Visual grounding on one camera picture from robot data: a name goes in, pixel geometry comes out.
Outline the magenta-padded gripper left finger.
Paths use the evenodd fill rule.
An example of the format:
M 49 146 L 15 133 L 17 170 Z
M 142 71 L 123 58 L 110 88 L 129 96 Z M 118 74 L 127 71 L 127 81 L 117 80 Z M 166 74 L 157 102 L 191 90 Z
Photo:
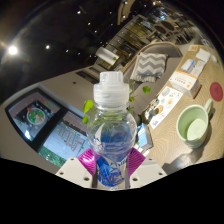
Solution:
M 70 157 L 56 175 L 84 188 L 96 188 L 96 159 L 92 150 L 86 150 L 77 158 Z

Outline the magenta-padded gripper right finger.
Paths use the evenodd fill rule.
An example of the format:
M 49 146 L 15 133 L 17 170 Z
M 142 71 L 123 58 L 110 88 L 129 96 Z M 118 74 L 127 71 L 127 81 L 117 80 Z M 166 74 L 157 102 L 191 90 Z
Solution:
M 126 166 L 125 188 L 140 188 L 166 176 L 165 171 L 153 158 L 147 158 L 132 149 Z

